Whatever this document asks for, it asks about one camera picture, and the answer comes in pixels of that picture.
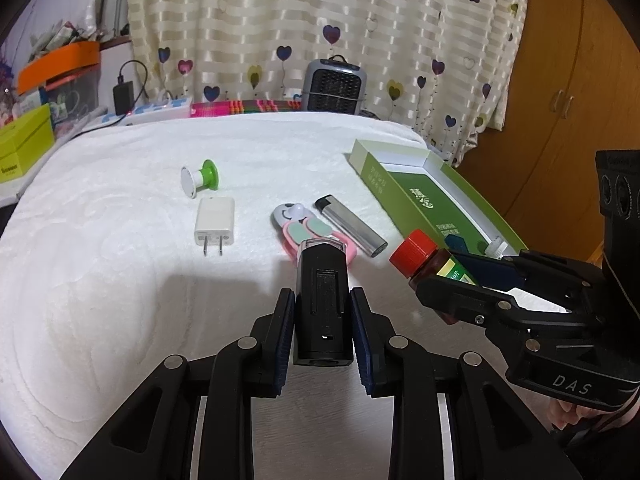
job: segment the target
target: bottle label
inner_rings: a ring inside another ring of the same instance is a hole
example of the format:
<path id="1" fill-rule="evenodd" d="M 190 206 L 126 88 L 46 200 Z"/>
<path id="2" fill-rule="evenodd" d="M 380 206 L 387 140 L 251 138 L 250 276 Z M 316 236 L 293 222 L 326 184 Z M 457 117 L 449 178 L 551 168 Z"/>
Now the bottle label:
<path id="1" fill-rule="evenodd" d="M 442 266 L 438 272 L 438 276 L 444 276 L 445 278 L 458 280 L 459 282 L 471 283 L 471 285 L 476 284 L 476 282 L 466 273 L 465 267 L 461 266 L 453 258 L 450 258 L 449 261 Z"/>

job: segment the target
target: brown bottle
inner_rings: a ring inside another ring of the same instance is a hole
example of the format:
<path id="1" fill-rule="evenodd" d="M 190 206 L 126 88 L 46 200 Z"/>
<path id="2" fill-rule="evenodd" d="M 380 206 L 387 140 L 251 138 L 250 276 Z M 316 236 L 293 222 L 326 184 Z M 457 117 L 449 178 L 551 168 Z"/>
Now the brown bottle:
<path id="1" fill-rule="evenodd" d="M 389 258 L 391 264 L 404 277 L 409 279 L 409 286 L 413 290 L 417 284 L 427 276 L 444 276 L 459 282 L 476 284 L 466 269 L 451 256 L 446 249 L 439 249 L 436 242 L 431 240 L 420 229 L 413 231 Z M 437 313 L 447 324 L 457 323 L 458 320 L 449 314 Z"/>

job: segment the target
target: white charger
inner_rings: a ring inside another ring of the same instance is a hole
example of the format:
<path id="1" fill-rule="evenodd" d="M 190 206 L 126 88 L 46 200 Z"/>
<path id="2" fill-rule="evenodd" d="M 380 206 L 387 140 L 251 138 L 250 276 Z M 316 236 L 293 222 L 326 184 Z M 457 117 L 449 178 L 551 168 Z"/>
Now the white charger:
<path id="1" fill-rule="evenodd" d="M 205 256 L 207 247 L 212 242 L 218 244 L 220 255 L 222 245 L 234 242 L 235 212 L 236 203 L 230 196 L 211 196 L 200 200 L 193 235 L 196 243 L 204 246 Z"/>

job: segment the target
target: orange box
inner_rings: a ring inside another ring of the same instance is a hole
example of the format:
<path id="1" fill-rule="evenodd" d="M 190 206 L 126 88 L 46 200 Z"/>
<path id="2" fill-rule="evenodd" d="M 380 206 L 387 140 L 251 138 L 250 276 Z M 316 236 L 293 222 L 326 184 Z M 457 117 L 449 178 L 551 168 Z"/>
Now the orange box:
<path id="1" fill-rule="evenodd" d="M 18 94 L 24 94 L 72 70 L 98 63 L 100 43 L 97 41 L 79 41 L 57 48 L 29 63 L 20 71 Z"/>

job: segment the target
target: yellow box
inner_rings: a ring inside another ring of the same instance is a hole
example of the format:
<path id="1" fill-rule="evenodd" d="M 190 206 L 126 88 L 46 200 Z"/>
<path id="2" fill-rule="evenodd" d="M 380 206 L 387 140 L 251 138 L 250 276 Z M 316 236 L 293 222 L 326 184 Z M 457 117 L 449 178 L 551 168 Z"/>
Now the yellow box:
<path id="1" fill-rule="evenodd" d="M 0 129 L 0 182 L 23 176 L 55 141 L 49 105 Z"/>

